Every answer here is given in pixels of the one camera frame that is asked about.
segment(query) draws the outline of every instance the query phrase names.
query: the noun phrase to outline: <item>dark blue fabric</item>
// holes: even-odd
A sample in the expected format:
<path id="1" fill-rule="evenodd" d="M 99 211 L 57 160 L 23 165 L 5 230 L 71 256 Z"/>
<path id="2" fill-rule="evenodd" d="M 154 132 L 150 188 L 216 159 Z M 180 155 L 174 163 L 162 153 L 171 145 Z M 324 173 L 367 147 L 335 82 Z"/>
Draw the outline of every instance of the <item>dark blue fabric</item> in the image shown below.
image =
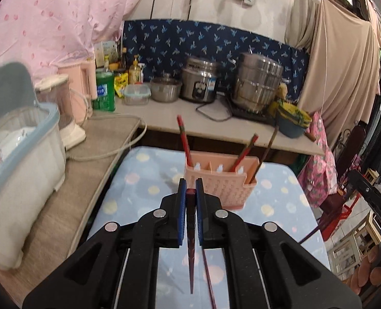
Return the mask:
<path id="1" fill-rule="evenodd" d="M 126 21 L 123 46 L 128 48 L 130 62 L 133 55 L 139 55 L 139 61 L 146 64 L 146 81 L 163 73 L 179 78 L 189 55 L 220 62 L 221 91 L 230 90 L 235 79 L 236 69 L 228 58 L 236 59 L 239 53 L 251 50 L 284 66 L 283 77 L 291 80 L 288 99 L 293 102 L 299 98 L 309 63 L 305 51 L 281 42 L 245 30 L 194 21 Z"/>

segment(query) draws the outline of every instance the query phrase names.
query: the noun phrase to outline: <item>silver screw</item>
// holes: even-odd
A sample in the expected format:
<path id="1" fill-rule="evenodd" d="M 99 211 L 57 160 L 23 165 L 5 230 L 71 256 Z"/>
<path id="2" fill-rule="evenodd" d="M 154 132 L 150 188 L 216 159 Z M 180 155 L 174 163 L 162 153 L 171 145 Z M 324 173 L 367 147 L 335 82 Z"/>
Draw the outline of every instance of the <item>silver screw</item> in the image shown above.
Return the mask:
<path id="1" fill-rule="evenodd" d="M 109 222 L 105 225 L 105 230 L 108 232 L 116 231 L 118 228 L 118 225 L 115 222 Z"/>
<path id="2" fill-rule="evenodd" d="M 156 209 L 156 210 L 153 212 L 153 216 L 155 216 L 155 217 L 157 217 L 157 218 L 165 217 L 165 216 L 166 216 L 166 211 L 163 210 L 163 209 Z"/>
<path id="3" fill-rule="evenodd" d="M 266 231 L 275 232 L 278 229 L 278 226 L 273 222 L 267 222 L 265 223 L 264 228 Z"/>
<path id="4" fill-rule="evenodd" d="M 216 217 L 219 217 L 219 218 L 226 218 L 229 214 L 226 210 L 219 209 L 219 210 L 216 210 L 215 215 Z"/>

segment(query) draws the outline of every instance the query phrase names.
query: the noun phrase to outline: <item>blue gripper pad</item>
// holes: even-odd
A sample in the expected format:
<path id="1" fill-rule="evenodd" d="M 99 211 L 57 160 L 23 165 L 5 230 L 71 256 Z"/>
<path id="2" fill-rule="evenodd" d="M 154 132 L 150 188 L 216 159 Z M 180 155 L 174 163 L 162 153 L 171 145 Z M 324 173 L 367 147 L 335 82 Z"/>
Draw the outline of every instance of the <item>blue gripper pad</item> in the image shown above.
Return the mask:
<path id="1" fill-rule="evenodd" d="M 179 181 L 178 197 L 180 199 L 179 215 L 178 215 L 178 244 L 183 243 L 185 237 L 185 210 L 186 210 L 186 180 Z"/>
<path id="2" fill-rule="evenodd" d="M 202 179 L 196 180 L 196 214 L 197 214 L 197 233 L 199 235 L 199 245 L 203 245 L 203 222 L 201 197 L 204 195 Z"/>

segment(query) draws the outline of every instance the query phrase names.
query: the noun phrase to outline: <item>pink utensil holder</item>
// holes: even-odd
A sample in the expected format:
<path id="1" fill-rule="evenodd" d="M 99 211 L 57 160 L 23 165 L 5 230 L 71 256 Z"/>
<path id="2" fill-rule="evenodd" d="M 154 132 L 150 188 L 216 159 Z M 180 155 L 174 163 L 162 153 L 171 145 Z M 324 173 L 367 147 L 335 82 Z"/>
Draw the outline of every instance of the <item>pink utensil holder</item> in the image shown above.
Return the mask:
<path id="1" fill-rule="evenodd" d="M 203 180 L 205 193 L 217 196 L 224 209 L 242 209 L 247 198 L 256 187 L 256 180 L 249 183 L 259 166 L 257 157 L 245 157 L 236 172 L 226 172 L 231 168 L 237 156 L 221 153 L 191 152 L 193 165 L 200 164 L 200 170 L 185 166 L 185 175 L 188 188 L 195 188 L 195 181 L 200 177 Z M 223 166 L 222 172 L 217 169 Z"/>

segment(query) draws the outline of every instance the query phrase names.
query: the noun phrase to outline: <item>white cable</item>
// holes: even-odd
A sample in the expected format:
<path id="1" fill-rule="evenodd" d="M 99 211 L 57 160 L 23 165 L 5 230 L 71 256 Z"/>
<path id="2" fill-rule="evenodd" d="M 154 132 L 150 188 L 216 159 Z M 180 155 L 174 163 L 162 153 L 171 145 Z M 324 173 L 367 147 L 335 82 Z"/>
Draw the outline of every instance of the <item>white cable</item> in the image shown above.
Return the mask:
<path id="1" fill-rule="evenodd" d="M 107 157 L 111 157 L 113 155 L 117 155 L 119 152 L 125 151 L 126 149 L 132 147 L 138 141 L 140 141 L 142 139 L 142 137 L 145 135 L 146 130 L 148 130 L 148 125 L 143 120 L 143 118 L 141 118 L 139 116 L 136 116 L 136 115 L 131 115 L 131 114 L 112 114 L 112 115 L 92 116 L 89 119 L 108 119 L 108 118 L 117 118 L 117 117 L 133 117 L 133 118 L 138 118 L 144 124 L 144 126 L 145 126 L 144 130 L 142 131 L 142 133 L 137 138 L 132 140 L 130 143 L 126 144 L 126 142 L 125 142 L 122 145 L 122 147 L 120 147 L 119 149 L 113 150 L 111 152 L 104 153 L 104 154 L 99 154 L 97 156 L 91 156 L 91 157 L 74 157 L 72 154 L 67 152 L 66 153 L 66 158 L 74 160 L 74 161 L 92 161 L 92 160 L 99 160 L 99 159 L 104 159 L 104 158 L 107 158 Z"/>
<path id="2" fill-rule="evenodd" d="M 84 103 L 85 103 L 85 106 L 86 106 L 85 117 L 84 117 L 84 119 L 83 119 L 82 124 L 79 124 L 79 126 L 82 126 L 82 125 L 85 123 L 86 119 L 87 119 L 87 113 L 88 113 L 88 111 L 89 111 L 89 103 L 87 102 L 87 98 L 86 98 L 86 96 L 84 96 L 82 93 L 78 92 L 76 89 L 73 89 L 73 88 L 70 88 L 70 90 L 71 90 L 73 93 L 75 93 L 77 96 L 79 96 L 80 98 L 82 98 L 82 100 L 83 100 Z"/>
<path id="3" fill-rule="evenodd" d="M 326 34 L 326 19 L 325 19 L 325 5 L 321 3 L 322 13 L 323 13 L 323 26 L 325 27 L 325 45 L 326 45 L 326 74 L 325 74 L 325 87 L 323 88 L 323 99 L 322 99 L 322 108 L 321 108 L 321 120 L 323 113 L 323 105 L 325 104 L 325 93 L 326 93 L 326 83 L 327 83 L 327 34 Z"/>

